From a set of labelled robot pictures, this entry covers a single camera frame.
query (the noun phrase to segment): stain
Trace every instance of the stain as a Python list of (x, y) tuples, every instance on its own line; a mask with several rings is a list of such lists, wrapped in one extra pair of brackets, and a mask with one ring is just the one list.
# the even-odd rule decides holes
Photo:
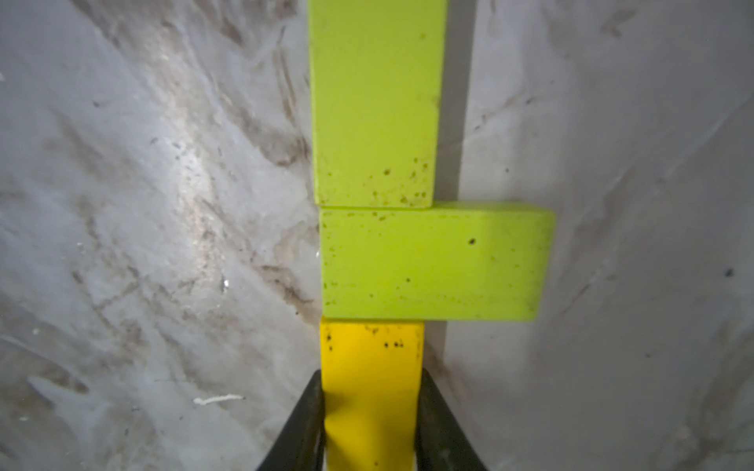
[(5, 456), (9, 460), (18, 461), (18, 455), (3, 442), (0, 442), (0, 455)]
[(282, 133), (267, 127), (262, 121), (255, 119), (246, 108), (237, 106), (225, 93), (220, 101), (228, 119), (271, 164), (288, 168), (296, 162), (310, 160), (311, 148), (301, 133)]
[(70, 2), (102, 32), (110, 44), (120, 49), (121, 42), (116, 34), (118, 23), (108, 20), (102, 11), (95, 9), (87, 0), (70, 0)]
[(318, 247), (319, 225), (316, 222), (299, 221), (280, 232), (279, 241), (273, 246), (272, 252), (279, 261), (291, 261), (301, 255), (301, 247), (309, 245)]
[(84, 139), (71, 121), (55, 114), (58, 130), (71, 147), (71, 157), (86, 173), (101, 180), (105, 176), (103, 162), (105, 156)]
[[(211, 312), (207, 317), (207, 320), (213, 323), (213, 328), (218, 329), (218, 326), (222, 326), (221, 335), (212, 335), (210, 338), (214, 343), (222, 345), (223, 347), (228, 343), (227, 332), (230, 330), (239, 329), (240, 323), (238, 318), (235, 318), (229, 314), (222, 315), (222, 313)], [(206, 324), (198, 326), (199, 329), (206, 331)], [(242, 396), (255, 399), (255, 390), (249, 390), (243, 386), (244, 381), (240, 381), (239, 384), (229, 384), (233, 381), (219, 381), (216, 378), (217, 375), (222, 374), (211, 359), (205, 359), (202, 356), (194, 354), (194, 348), (190, 345), (184, 346), (175, 336), (171, 335), (163, 326), (156, 326), (158, 334), (163, 338), (165, 344), (175, 353), (180, 368), (182, 370), (182, 377), (176, 378), (173, 376), (169, 379), (172, 382), (190, 382), (193, 383), (198, 389), (207, 392), (217, 391), (218, 389), (233, 389), (235, 391), (241, 391)], [(240, 363), (236, 367), (243, 369), (253, 369), (251, 371), (257, 371), (258, 369), (271, 368), (271, 360), (260, 351), (253, 342), (242, 342), (235, 347), (236, 354), (240, 359)]]
[(83, 196), (76, 200), (75, 205), (78, 216), (84, 220), (87, 234), (94, 242), (94, 248), (101, 249), (102, 241), (100, 240), (100, 235), (97, 233), (97, 222), (94, 219), (96, 212), (94, 205)]
[(709, 385), (691, 407), (687, 424), (690, 440), (685, 456), (672, 471), (693, 471), (724, 454), (749, 452), (738, 448), (752, 429), (742, 420), (740, 405), (745, 391), (754, 387), (754, 331), (739, 337), (719, 363)]
[(115, 302), (120, 301), (121, 299), (125, 298), (129, 294), (135, 292), (138, 288), (139, 288), (138, 282), (128, 283), (128, 285), (117, 295), (111, 296), (110, 298), (107, 298), (95, 304), (94, 306), (92, 306), (92, 308), (94, 309), (95, 312), (101, 314), (105, 309), (112, 306)]
[(278, 293), (291, 307), (299, 312), (304, 323), (318, 328), (321, 317), (320, 309), (315, 305), (313, 299), (307, 299), (299, 290), (298, 282), (293, 271), (289, 268), (274, 265), (262, 265), (257, 272), (270, 286)]
[(244, 37), (235, 24), (231, 23), (226, 15), (222, 15), (220, 34), (233, 41), (238, 47), (244, 46)]
[(72, 278), (73, 278), (73, 280), (74, 280), (74, 281), (75, 281), (76, 283), (78, 283), (79, 285), (83, 285), (83, 284), (84, 284), (84, 278), (82, 278), (82, 277), (81, 277), (81, 274), (80, 274), (79, 272), (77, 272), (77, 271), (72, 271), (72, 272), (71, 272), (71, 277), (72, 277)]
[[(296, 90), (293, 87), (293, 80), (290, 77), (290, 70), (288, 68), (288, 59), (286, 58), (286, 53), (283, 48), (278, 47), (275, 49), (272, 54), (272, 62), (275, 67), (277, 88), (280, 91), (280, 94), (286, 97), (286, 101), (290, 102), (289, 107), (295, 109)], [(295, 120), (292, 120), (291, 124), (297, 125)]]
[(591, 247), (599, 246), (618, 223), (627, 205), (633, 201), (636, 168), (629, 167), (617, 175), (601, 199), (575, 227), (569, 253), (575, 257)]
[(144, 339), (144, 332), (141, 326), (136, 320), (124, 320), (121, 322), (121, 330), (123, 332), (123, 339), (126, 344), (134, 347), (146, 347), (147, 342)]
[(299, 11), (298, 0), (276, 0), (273, 3), (273, 12), (278, 20), (294, 17)]
[(89, 387), (68, 369), (22, 344), (0, 344), (0, 356), (10, 367), (0, 385), (0, 401), (17, 416), (41, 417), (54, 410), (54, 404), (27, 381), (29, 377), (44, 378), (77, 394), (89, 393)]
[(610, 17), (599, 28), (599, 32), (603, 35), (609, 34), (615, 38), (620, 38), (623, 33), (618, 27), (635, 17), (637, 13), (639, 13), (639, 10), (635, 8), (621, 8), (610, 15)]

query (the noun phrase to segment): lime green block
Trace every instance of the lime green block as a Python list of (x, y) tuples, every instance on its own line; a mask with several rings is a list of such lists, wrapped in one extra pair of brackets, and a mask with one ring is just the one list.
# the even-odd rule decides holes
[(311, 0), (314, 186), (323, 206), (429, 207), (446, 0)]
[(320, 211), (323, 315), (531, 320), (555, 215), (524, 203)]

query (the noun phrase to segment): yellow block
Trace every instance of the yellow block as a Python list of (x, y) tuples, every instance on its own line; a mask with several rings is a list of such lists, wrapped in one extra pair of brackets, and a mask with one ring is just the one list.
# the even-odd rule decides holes
[(424, 323), (322, 319), (327, 469), (411, 471)]
[(311, 0), (316, 201), (432, 204), (446, 0)]
[(524, 203), (323, 208), (323, 315), (531, 320), (554, 228), (551, 211)]

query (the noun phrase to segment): gray wall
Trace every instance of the gray wall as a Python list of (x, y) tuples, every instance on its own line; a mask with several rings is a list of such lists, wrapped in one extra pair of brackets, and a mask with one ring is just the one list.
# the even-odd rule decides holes
[[(536, 322), (428, 325), (484, 461), (751, 469), (752, 3), (448, 29), (438, 196), (559, 216)], [(0, 469), (253, 469), (319, 364), (306, 5), (5, 0), (0, 73)]]

